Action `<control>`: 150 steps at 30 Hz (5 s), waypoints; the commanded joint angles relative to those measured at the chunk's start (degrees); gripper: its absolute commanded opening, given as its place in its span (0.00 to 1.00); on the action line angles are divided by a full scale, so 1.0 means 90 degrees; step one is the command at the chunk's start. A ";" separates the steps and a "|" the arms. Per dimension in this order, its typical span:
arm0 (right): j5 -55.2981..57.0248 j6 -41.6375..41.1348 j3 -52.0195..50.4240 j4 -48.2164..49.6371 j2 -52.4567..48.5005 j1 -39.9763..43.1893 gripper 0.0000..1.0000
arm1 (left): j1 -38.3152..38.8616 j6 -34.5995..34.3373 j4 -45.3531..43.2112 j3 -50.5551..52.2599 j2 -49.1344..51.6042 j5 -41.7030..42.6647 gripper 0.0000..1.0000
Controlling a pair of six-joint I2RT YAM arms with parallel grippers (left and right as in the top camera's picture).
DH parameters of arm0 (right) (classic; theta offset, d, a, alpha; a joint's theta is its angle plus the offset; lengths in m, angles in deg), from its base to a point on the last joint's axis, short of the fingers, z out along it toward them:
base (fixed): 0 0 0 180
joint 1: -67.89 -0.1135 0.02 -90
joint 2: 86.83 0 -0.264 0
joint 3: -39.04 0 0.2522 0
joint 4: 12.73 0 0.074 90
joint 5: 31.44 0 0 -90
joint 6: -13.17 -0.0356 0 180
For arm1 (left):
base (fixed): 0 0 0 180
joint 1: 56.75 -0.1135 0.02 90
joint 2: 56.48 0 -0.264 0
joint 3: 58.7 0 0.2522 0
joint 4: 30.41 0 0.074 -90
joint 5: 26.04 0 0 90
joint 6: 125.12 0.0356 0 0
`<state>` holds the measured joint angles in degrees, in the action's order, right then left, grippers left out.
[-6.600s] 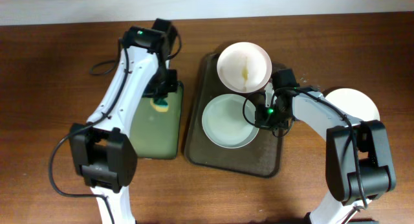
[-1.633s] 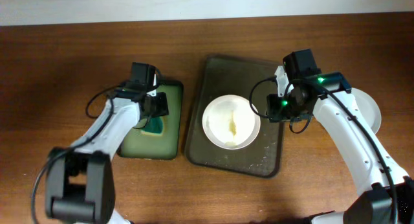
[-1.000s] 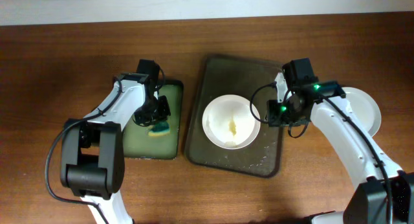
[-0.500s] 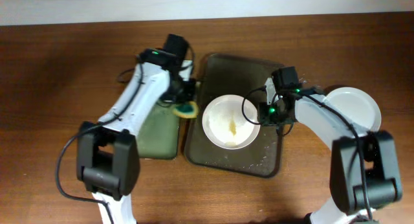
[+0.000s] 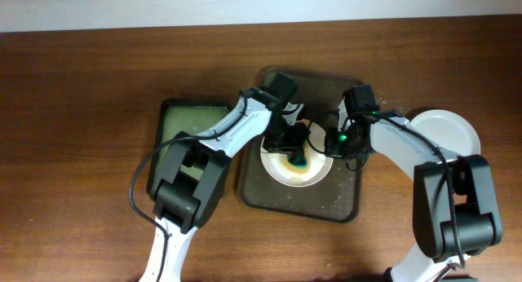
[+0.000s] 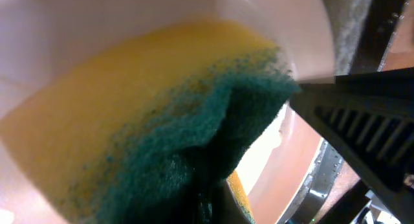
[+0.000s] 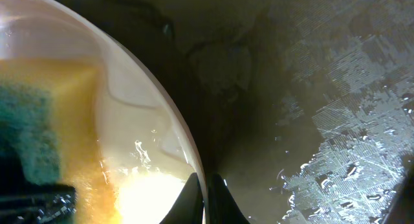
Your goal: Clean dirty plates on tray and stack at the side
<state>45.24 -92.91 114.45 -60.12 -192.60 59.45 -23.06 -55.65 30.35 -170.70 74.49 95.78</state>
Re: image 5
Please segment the green yellow sponge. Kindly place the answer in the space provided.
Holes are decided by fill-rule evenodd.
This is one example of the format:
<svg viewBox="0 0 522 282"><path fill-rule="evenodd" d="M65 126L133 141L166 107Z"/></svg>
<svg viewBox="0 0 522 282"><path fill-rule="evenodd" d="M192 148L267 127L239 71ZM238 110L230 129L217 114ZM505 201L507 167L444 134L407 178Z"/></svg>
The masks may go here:
<svg viewBox="0 0 522 282"><path fill-rule="evenodd" d="M307 158L304 154L288 155L287 161L290 165L295 167L303 168L307 166Z"/></svg>

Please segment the pink-rimmed plate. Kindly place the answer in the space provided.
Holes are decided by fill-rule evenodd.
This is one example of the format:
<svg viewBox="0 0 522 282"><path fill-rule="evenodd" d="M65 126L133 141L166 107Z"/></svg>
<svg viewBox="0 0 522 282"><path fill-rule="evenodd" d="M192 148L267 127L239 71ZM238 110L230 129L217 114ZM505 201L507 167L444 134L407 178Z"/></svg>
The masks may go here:
<svg viewBox="0 0 522 282"><path fill-rule="evenodd" d="M334 163L333 158L321 153L325 149L324 137L325 131L316 123L312 123L309 139L319 152L315 151L306 139L304 155L307 158L307 166L303 168L290 165L286 154L267 152L263 148L263 137L259 148L262 165L272 178L288 187L308 187L319 183Z"/></svg>

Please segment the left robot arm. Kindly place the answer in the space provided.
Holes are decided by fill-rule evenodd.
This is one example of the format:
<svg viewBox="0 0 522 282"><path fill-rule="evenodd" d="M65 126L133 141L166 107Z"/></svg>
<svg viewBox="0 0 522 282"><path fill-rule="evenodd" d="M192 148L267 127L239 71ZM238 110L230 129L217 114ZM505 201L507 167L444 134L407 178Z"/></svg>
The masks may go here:
<svg viewBox="0 0 522 282"><path fill-rule="evenodd" d="M292 104L298 86L277 73L268 86L242 90L237 106L208 130L179 132L159 144L139 164L152 159L161 166L148 183L155 216L148 218L155 237L142 281L178 281L196 231L215 211L232 158L253 138L263 135L266 151L300 158L309 135Z"/></svg>

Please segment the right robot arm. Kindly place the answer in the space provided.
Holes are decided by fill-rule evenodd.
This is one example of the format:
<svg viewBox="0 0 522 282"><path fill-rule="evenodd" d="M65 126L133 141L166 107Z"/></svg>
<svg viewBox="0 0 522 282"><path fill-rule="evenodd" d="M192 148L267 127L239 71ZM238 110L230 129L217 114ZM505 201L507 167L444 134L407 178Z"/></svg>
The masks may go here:
<svg viewBox="0 0 522 282"><path fill-rule="evenodd" d="M360 170L376 152L414 184L415 242L402 261L385 271L385 281L440 281L500 243L493 176L483 156L443 148L398 112L381 111L369 85L344 91L338 116L338 127L326 132L326 156Z"/></svg>

